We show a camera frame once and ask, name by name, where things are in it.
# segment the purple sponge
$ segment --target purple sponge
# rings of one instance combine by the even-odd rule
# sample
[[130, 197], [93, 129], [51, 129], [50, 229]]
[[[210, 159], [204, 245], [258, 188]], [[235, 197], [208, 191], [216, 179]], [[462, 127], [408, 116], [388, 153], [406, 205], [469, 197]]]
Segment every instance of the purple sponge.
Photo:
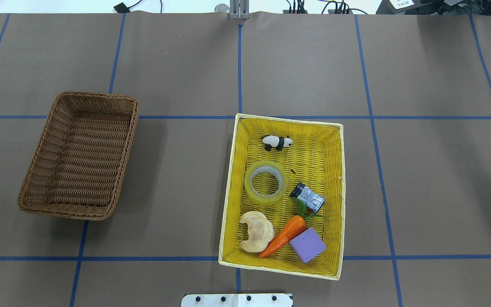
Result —
[[327, 249], [325, 243], [321, 241], [312, 227], [289, 241], [289, 244], [297, 253], [298, 258], [305, 264]]

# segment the toy carrot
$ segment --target toy carrot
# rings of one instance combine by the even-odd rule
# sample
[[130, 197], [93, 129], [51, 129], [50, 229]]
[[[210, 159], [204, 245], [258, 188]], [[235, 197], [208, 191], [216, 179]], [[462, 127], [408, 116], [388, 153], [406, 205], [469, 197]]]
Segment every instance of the toy carrot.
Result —
[[306, 214], [306, 205], [299, 199], [293, 199], [297, 204], [297, 210], [299, 215], [292, 217], [283, 229], [278, 233], [277, 236], [270, 241], [269, 246], [259, 254], [259, 258], [264, 258], [270, 256], [271, 254], [277, 252], [285, 244], [294, 239], [296, 236], [303, 233], [306, 230], [306, 223], [304, 220], [308, 220], [312, 217], [324, 217], [320, 214]]
[[304, 218], [302, 218], [300, 215], [295, 215], [289, 220], [289, 222], [287, 222], [287, 224], [285, 224], [278, 235], [272, 241], [270, 241], [269, 246], [267, 246], [266, 249], [259, 254], [259, 258], [264, 258], [277, 252], [279, 249], [281, 249], [281, 247], [305, 230], [306, 223], [304, 223]]

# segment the tape roll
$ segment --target tape roll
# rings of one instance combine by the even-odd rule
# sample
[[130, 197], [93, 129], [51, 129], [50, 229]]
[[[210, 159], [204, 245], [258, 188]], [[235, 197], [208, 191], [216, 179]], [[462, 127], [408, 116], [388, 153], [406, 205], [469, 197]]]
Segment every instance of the tape roll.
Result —
[[[255, 190], [253, 187], [253, 178], [260, 173], [269, 173], [278, 180], [278, 190], [274, 194], [264, 195]], [[278, 202], [283, 194], [285, 194], [287, 182], [287, 175], [283, 168], [278, 163], [268, 160], [253, 163], [246, 171], [244, 178], [247, 196], [252, 202], [261, 206], [269, 206]]]

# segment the metal bracket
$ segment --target metal bracket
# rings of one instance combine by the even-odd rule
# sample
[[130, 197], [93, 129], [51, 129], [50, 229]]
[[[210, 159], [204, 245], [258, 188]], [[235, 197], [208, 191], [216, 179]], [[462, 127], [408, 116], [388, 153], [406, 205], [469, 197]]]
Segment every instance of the metal bracket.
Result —
[[230, 19], [249, 19], [249, 0], [230, 0]]
[[185, 295], [181, 307], [293, 307], [288, 293]]

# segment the brown wicker basket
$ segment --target brown wicker basket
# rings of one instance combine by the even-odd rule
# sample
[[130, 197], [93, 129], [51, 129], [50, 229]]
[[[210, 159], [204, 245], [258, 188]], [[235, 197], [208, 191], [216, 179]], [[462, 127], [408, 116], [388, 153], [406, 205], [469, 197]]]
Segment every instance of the brown wicker basket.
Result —
[[20, 210], [80, 220], [111, 216], [138, 113], [130, 96], [58, 95], [22, 184]]

